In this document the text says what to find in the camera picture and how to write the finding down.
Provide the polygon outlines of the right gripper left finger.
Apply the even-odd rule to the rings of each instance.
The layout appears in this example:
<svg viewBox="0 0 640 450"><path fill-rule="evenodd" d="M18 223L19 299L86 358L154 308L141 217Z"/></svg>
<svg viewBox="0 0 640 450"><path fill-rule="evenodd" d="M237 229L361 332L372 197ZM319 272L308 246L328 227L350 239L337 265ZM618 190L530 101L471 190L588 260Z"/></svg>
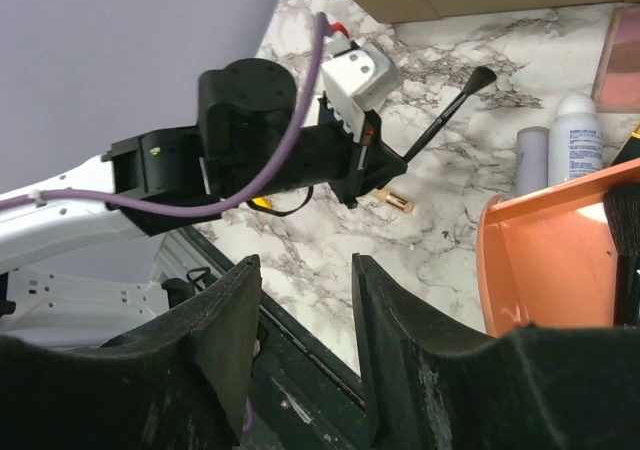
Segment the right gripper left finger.
<svg viewBox="0 0 640 450"><path fill-rule="evenodd" d="M230 449L245 418L257 256L98 348L1 341L5 449Z"/></svg>

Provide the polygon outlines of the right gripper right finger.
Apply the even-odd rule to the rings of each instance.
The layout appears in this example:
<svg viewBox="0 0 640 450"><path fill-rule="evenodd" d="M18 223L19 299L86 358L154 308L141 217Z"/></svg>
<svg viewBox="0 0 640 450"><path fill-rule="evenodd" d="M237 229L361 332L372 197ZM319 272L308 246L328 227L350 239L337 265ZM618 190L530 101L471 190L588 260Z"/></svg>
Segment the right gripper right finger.
<svg viewBox="0 0 640 450"><path fill-rule="evenodd" d="M372 257L352 298L373 449L635 449L639 333L528 325L494 338L416 297Z"/></svg>

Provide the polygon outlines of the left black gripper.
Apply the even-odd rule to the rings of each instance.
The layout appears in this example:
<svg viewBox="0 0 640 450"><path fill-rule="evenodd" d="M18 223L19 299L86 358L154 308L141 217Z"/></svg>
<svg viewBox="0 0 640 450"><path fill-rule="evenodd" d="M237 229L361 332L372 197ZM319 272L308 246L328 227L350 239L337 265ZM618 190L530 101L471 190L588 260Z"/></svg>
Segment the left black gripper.
<svg viewBox="0 0 640 450"><path fill-rule="evenodd" d="M322 153L334 173L327 183L341 204L355 208L359 197L406 172L408 164L383 141L382 120L375 110L364 113L361 136L354 141L328 99L320 97L318 103Z"/></svg>

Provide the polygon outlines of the black thin makeup brush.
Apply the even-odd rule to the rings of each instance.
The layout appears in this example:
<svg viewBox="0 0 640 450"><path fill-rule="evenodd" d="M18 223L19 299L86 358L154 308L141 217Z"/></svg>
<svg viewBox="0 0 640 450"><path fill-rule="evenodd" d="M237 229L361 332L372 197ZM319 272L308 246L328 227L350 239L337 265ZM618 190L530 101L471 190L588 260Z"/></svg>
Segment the black thin makeup brush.
<svg viewBox="0 0 640 450"><path fill-rule="evenodd" d="M445 127L470 96L491 85L496 79L497 75L493 70L486 66L476 67L460 93L404 154L403 161L409 163L413 160Z"/></svg>

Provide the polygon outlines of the white round makeup organizer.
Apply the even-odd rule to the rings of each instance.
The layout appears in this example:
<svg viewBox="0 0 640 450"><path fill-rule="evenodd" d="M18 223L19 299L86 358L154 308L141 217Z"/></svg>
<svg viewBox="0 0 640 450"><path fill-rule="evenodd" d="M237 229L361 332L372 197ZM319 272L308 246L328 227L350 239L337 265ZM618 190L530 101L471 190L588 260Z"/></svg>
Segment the white round makeup organizer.
<svg viewBox="0 0 640 450"><path fill-rule="evenodd" d="M486 203L476 272L486 331L613 323L616 251L602 206L612 186L639 178L632 160L537 192Z"/></svg>

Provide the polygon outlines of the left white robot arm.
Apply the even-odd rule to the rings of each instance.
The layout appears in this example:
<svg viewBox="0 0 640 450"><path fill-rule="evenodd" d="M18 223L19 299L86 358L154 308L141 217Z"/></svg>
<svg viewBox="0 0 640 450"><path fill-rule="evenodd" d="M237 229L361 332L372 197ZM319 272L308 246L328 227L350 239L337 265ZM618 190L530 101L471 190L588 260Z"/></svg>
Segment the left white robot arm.
<svg viewBox="0 0 640 450"><path fill-rule="evenodd" d="M119 238L155 236L218 219L253 198L328 184L359 197L407 165L382 140L377 106L397 67L364 50L320 68L318 121L306 126L292 75L259 58L199 80L192 126L151 131L1 198L1 268L10 271Z"/></svg>

